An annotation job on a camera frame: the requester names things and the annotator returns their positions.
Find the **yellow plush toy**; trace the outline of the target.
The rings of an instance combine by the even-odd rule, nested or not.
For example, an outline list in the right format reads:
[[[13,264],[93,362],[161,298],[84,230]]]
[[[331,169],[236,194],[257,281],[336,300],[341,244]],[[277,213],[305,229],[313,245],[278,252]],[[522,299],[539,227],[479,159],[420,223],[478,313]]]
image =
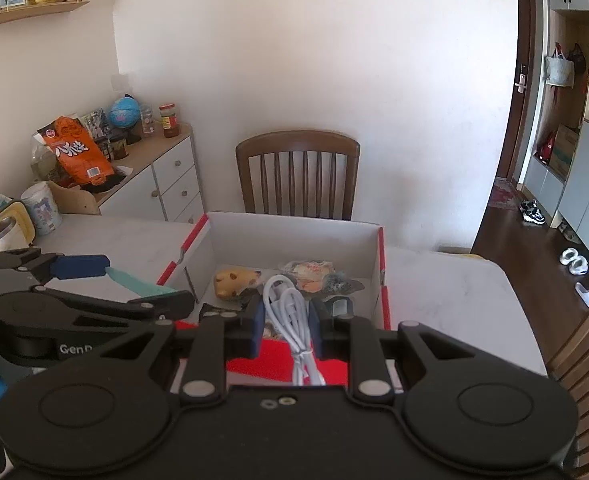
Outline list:
[[[215,297],[232,301],[245,290],[257,288],[262,282],[262,272],[248,268],[224,269],[214,275],[213,287]]]

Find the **orange snack bag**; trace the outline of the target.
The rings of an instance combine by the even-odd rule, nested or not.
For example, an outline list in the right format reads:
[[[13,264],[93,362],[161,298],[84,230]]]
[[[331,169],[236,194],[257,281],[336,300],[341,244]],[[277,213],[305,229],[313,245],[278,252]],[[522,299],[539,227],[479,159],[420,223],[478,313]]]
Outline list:
[[[78,119],[60,116],[37,132],[79,185],[102,185],[114,175],[109,160]]]

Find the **blue globe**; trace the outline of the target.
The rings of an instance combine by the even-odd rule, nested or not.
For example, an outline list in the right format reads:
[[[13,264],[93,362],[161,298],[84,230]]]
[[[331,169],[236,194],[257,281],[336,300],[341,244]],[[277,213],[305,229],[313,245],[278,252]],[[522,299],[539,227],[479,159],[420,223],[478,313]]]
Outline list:
[[[108,120],[113,128],[119,130],[125,138],[127,145],[132,145],[142,137],[134,132],[135,126],[140,121],[140,106],[131,94],[124,94],[112,104],[108,113]]]

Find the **grey wall cabinet unit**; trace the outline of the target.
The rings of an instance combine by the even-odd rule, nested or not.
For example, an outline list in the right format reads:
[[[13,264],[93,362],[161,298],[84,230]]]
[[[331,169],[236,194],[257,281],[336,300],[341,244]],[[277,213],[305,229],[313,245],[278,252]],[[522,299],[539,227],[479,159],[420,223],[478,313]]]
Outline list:
[[[544,10],[542,102],[523,189],[550,226],[572,229],[589,252],[589,0],[546,0]],[[557,42],[575,64],[572,88],[545,84]]]

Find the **bread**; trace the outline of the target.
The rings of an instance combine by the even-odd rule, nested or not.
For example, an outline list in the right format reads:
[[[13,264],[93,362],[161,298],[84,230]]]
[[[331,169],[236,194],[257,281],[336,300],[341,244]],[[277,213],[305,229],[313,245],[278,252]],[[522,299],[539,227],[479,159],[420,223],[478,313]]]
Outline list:
[[[308,260],[288,262],[280,270],[293,283],[303,286],[310,283],[322,283],[326,275],[335,272],[335,267],[329,261]]]

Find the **hanging tote bag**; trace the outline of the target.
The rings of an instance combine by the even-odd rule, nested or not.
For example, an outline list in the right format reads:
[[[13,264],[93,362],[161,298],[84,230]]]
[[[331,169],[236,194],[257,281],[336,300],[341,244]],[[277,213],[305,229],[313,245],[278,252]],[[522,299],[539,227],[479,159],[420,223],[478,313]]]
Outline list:
[[[557,88],[572,88],[575,84],[575,64],[564,56],[558,42],[553,54],[545,58],[545,84]]]

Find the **white slippers pair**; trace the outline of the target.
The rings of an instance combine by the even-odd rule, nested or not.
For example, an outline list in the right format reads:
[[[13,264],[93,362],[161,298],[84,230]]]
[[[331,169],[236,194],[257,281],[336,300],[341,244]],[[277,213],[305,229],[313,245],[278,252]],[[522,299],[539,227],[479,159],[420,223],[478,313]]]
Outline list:
[[[580,255],[579,252],[569,247],[565,249],[559,256],[559,262],[562,266],[565,266],[568,272],[574,276],[582,276],[587,274],[589,270],[589,263],[587,258]]]

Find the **sauce jar red lid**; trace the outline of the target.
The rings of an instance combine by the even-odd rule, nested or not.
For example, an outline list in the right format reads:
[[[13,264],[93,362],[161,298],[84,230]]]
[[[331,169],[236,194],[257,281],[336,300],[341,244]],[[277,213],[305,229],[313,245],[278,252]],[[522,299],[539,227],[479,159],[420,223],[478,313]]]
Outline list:
[[[175,104],[163,104],[159,107],[159,112],[164,136],[166,138],[178,136],[180,134],[180,126],[178,125]]]

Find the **mint green case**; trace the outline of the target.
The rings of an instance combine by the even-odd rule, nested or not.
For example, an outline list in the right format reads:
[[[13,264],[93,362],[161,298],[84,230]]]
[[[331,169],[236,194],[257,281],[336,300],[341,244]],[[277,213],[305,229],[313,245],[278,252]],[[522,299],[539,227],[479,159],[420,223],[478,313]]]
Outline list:
[[[139,278],[136,278],[136,276],[112,268],[112,266],[108,266],[106,274],[111,281],[114,281],[116,284],[119,284],[130,292],[134,292],[134,294],[140,298],[166,296],[174,294],[175,292],[175,289],[172,287],[140,280]]]

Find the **red cardboard box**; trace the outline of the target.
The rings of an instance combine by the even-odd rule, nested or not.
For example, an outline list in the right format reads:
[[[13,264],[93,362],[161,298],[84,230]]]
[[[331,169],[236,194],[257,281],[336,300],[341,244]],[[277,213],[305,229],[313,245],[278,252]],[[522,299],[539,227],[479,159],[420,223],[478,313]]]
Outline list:
[[[308,260],[329,261],[335,272],[360,281],[365,288],[349,296],[353,316],[367,318],[377,328],[390,328],[383,228],[370,223],[210,212],[191,229],[158,283],[177,288],[185,278],[196,301],[194,312],[184,318],[191,325],[198,323],[204,302],[242,308],[252,292],[259,292],[268,302],[260,354],[254,360],[232,360],[227,369],[242,382],[289,384],[301,356],[312,352],[310,301],[338,296],[304,295],[301,285],[280,270],[288,262]],[[232,301],[218,299],[214,275],[229,268],[259,270],[262,282]]]

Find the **white seafood snack packet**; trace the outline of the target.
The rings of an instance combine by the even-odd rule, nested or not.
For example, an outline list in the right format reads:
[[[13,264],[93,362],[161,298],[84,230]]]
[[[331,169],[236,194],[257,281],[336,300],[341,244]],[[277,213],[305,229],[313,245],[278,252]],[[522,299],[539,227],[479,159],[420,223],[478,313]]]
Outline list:
[[[350,296],[363,290],[365,286],[353,278],[348,278],[344,273],[333,272],[323,276],[320,281],[305,282],[300,290],[304,295],[311,297],[323,296]]]

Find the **black snack packet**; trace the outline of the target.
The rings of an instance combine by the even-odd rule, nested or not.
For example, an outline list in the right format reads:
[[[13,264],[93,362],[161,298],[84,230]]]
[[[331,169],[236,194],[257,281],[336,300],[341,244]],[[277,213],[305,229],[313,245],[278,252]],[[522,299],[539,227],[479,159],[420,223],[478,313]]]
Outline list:
[[[203,320],[209,320],[210,318],[221,318],[225,323],[232,323],[239,321],[243,314],[244,308],[223,308],[204,302],[198,314],[198,322],[201,323]]]

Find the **dark sneakers pair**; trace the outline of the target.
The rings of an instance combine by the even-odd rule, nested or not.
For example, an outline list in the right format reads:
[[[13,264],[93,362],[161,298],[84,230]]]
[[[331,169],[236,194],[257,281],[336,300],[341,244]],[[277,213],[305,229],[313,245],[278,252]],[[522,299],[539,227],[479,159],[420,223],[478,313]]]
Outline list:
[[[546,219],[535,200],[524,200],[521,202],[519,204],[519,211],[524,222],[534,224],[535,226],[544,226],[546,223]]]

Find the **white mug with print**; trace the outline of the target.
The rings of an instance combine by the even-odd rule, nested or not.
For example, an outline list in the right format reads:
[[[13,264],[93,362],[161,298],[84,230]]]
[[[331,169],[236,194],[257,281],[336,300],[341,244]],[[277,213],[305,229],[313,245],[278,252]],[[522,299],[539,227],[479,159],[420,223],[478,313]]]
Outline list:
[[[59,228],[62,217],[47,182],[33,184],[21,194],[20,200],[28,210],[38,236],[48,235]]]

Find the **wooden wall shelf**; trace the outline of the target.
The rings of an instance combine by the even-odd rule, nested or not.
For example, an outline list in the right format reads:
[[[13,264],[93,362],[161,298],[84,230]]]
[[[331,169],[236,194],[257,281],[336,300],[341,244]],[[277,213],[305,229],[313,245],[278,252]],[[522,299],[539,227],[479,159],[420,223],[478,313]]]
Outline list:
[[[17,6],[0,12],[0,25],[14,21],[37,18],[38,16],[73,12],[86,6],[87,0],[74,0],[56,3],[34,4],[34,6]]]

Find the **white drawer sideboard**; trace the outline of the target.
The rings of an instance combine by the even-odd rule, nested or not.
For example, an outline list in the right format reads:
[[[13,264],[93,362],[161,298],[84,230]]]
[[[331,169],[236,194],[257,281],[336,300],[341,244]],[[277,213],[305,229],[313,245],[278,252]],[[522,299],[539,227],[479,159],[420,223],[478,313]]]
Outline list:
[[[128,148],[116,163],[125,179],[104,193],[49,185],[63,214],[102,214],[105,217],[196,224],[204,213],[191,125],[167,138],[156,133]]]

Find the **brown wooden chair back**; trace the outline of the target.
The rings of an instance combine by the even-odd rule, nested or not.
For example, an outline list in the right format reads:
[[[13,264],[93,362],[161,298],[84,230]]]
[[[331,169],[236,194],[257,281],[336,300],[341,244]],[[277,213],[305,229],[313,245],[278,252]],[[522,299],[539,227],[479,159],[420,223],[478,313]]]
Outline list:
[[[244,210],[351,220],[361,144],[334,131],[286,130],[236,146]]]

